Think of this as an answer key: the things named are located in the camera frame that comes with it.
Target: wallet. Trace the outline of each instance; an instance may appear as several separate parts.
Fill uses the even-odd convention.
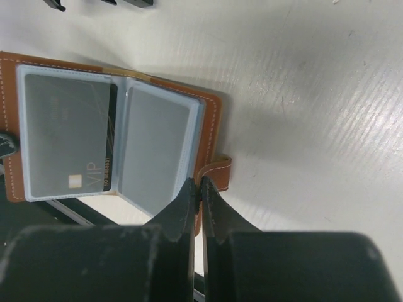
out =
[[[228,189],[212,93],[140,72],[0,52],[3,159],[11,202],[115,194],[151,216],[189,177]]]

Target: scratched surface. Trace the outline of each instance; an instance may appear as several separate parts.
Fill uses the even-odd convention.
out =
[[[2,1],[0,48],[218,91],[218,149],[234,158],[224,198],[265,230],[371,236],[403,290],[402,1],[64,4]],[[147,219],[87,202],[120,223]]]

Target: open wallet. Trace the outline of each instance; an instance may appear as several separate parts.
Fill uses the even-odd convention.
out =
[[[118,195],[155,216],[189,177],[228,189],[218,96],[140,72],[0,52],[11,202]],[[196,219],[196,233],[200,229]]]

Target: stitched edge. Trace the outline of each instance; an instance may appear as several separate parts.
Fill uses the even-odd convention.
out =
[[[216,167],[216,168],[211,168],[211,169],[208,169],[207,171],[205,171],[204,173],[203,173],[203,175],[200,177],[200,173],[202,173],[202,170],[200,170],[199,171],[199,173],[197,174],[197,178],[198,178],[198,180],[200,180],[204,175],[206,175],[207,173],[209,173],[209,172],[211,172],[211,171],[214,171],[214,170],[220,170],[220,169],[226,169],[226,168],[229,168],[230,166],[232,165],[232,163],[231,164],[229,164],[229,165],[226,165],[226,166],[224,166],[224,167]],[[227,187],[220,187],[220,188],[217,188],[218,190],[226,190],[226,189],[228,189],[228,186]]]
[[[179,89],[175,89],[175,88],[171,88],[171,87],[169,87],[169,86],[166,86],[166,85],[163,85],[163,84],[158,84],[158,83],[155,83],[155,82],[153,82],[153,84],[156,85],[156,86],[164,87],[164,88],[169,89],[169,90],[178,91],[178,92],[180,92],[180,93],[187,94],[187,95],[189,95],[189,96],[198,96],[199,98],[206,99],[206,100],[208,100],[208,101],[210,101],[210,102],[213,103],[213,106],[214,106],[214,109],[213,109],[213,118],[212,118],[212,124],[211,124],[211,127],[210,127],[210,134],[208,135],[208,145],[207,145],[207,151],[206,151],[206,159],[205,159],[205,161],[204,161],[204,164],[207,165],[208,156],[210,155],[210,149],[211,149],[212,140],[213,140],[213,131],[214,131],[214,125],[215,125],[215,117],[216,117],[216,115],[217,115],[217,103],[216,103],[213,99],[206,98],[205,96],[201,96],[201,95],[199,95],[199,94],[194,94],[194,93],[190,93],[190,92],[185,92],[185,91],[182,91],[182,90],[179,90]]]
[[[5,120],[5,124],[6,124],[6,131],[8,131],[8,122],[7,122],[6,105],[5,105],[6,104],[6,98],[4,97],[4,89],[3,89],[3,78],[1,77],[1,60],[7,60],[7,61],[12,61],[12,62],[17,62],[17,63],[27,63],[27,64],[33,64],[33,65],[37,65],[37,66],[46,66],[46,67],[61,68],[61,69],[68,69],[68,70],[84,71],[84,72],[90,72],[90,73],[95,73],[95,74],[113,74],[113,75],[116,75],[116,76],[126,76],[123,72],[122,73],[116,73],[116,72],[105,73],[105,72],[96,71],[96,70],[70,68],[70,67],[63,67],[63,66],[58,66],[58,65],[41,64],[41,63],[34,63],[34,62],[24,61],[24,60],[21,61],[21,60],[13,60],[13,59],[8,59],[8,58],[2,58],[2,59],[0,59],[0,81],[1,81],[0,82],[0,87],[1,87],[0,90],[1,90],[2,99],[3,99],[3,116],[4,116],[4,120]],[[213,99],[206,98],[206,97],[201,96],[199,94],[193,94],[193,93],[181,91],[179,89],[171,88],[171,87],[165,86],[163,84],[157,84],[157,83],[154,83],[154,82],[153,82],[153,84],[157,85],[157,86],[165,87],[165,88],[170,89],[170,90],[178,91],[180,93],[187,94],[187,95],[190,95],[190,96],[198,96],[199,98],[206,99],[206,100],[208,100],[208,101],[213,103],[213,118],[212,118],[212,124],[211,124],[211,127],[210,127],[210,134],[208,136],[208,145],[207,145],[206,159],[205,159],[205,164],[207,164],[208,156],[210,155],[210,151],[211,151],[211,145],[212,145],[212,139],[213,139],[213,131],[214,131],[214,126],[215,126],[215,118],[216,118],[216,115],[217,115],[217,103]],[[24,199],[22,197],[16,197],[15,196],[14,177],[13,177],[13,171],[12,171],[12,168],[11,168],[11,158],[10,157],[8,157],[8,162],[9,162],[10,177],[11,177],[11,193],[12,193],[12,195],[13,195],[13,197],[15,199]]]

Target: brown leather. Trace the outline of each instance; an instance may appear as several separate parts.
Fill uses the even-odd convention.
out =
[[[154,85],[165,87],[172,91],[187,94],[205,102],[206,110],[203,120],[203,128],[200,137],[200,146],[197,153],[195,174],[196,182],[202,176],[208,175],[216,183],[217,187],[224,191],[228,188],[231,160],[227,156],[217,157],[214,160],[215,145],[219,132],[221,119],[221,99],[204,91],[192,89],[132,70],[109,69],[97,66],[76,64],[58,60],[50,60],[40,57],[31,57],[15,53],[0,52],[0,92],[3,102],[3,113],[0,113],[0,128],[20,135],[18,124],[18,102],[16,88],[16,67],[19,64],[39,65],[60,69],[78,70],[94,73],[127,76],[151,82]],[[23,172],[21,164],[21,152],[18,152],[4,160],[6,171],[7,198],[12,202],[24,201]]]

